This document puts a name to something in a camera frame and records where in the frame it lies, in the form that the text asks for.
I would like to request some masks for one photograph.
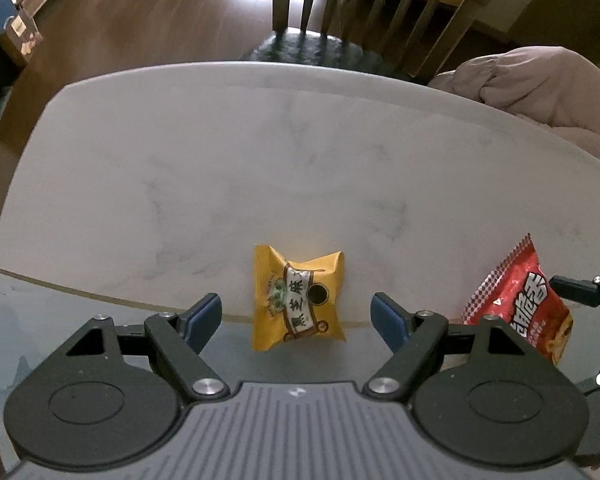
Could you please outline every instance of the person's clothing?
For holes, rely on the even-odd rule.
[[[429,86],[519,116],[600,160],[600,69],[576,52],[530,46],[477,57]]]

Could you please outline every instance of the wooden floor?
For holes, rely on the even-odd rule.
[[[318,28],[324,1],[314,3],[312,30]],[[292,0],[291,26],[299,25],[301,2]],[[141,66],[239,59],[269,34],[270,6],[271,0],[50,0],[36,16],[45,41],[16,81],[0,122],[0,210],[36,121],[62,87]],[[419,10],[415,5],[406,21],[413,22]],[[432,30],[442,30],[448,16],[436,16]],[[337,35],[338,27],[334,20],[330,33]],[[506,50],[470,31],[446,67]]]

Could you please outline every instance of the dark green chair cushion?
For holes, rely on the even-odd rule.
[[[356,44],[341,41],[333,36],[302,32],[298,28],[288,28],[279,34],[273,33],[241,60],[325,66],[395,79],[409,79],[375,52],[363,50]]]

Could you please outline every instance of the yellow wrapper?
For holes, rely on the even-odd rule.
[[[254,350],[311,335],[346,339],[336,313],[342,252],[298,263],[285,260],[273,247],[257,245],[254,256]]]

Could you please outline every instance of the red snack package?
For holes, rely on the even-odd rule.
[[[573,317],[542,273],[531,235],[489,273],[462,311],[461,320],[478,324],[485,314],[500,316],[543,356],[554,364],[560,361]]]

